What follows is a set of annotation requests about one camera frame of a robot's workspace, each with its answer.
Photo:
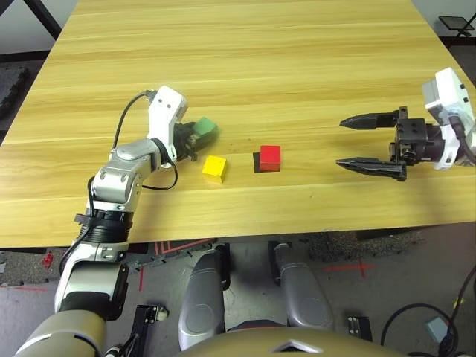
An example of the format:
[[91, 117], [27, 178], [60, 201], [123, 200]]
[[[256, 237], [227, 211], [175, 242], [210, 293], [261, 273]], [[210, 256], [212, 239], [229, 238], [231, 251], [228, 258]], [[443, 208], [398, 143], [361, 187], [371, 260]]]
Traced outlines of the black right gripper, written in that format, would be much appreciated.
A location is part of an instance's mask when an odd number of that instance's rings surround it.
[[392, 112], [355, 115], [342, 120], [339, 126], [355, 130], [374, 130], [396, 127], [394, 142], [390, 143], [390, 160], [377, 158], [344, 158], [335, 161], [344, 169], [368, 176], [381, 176], [405, 181], [406, 164], [438, 162], [445, 141], [438, 125], [426, 123], [423, 118], [406, 118], [406, 106]]

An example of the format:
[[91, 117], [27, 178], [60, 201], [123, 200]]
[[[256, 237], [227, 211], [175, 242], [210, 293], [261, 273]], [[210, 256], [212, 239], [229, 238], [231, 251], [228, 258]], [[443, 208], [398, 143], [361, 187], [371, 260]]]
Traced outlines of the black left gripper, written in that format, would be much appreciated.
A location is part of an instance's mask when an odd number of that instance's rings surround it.
[[218, 138], [218, 131], [197, 132], [196, 122], [176, 123], [173, 130], [173, 142], [176, 149], [176, 160], [182, 161], [186, 158], [196, 161], [197, 152], [209, 147]]

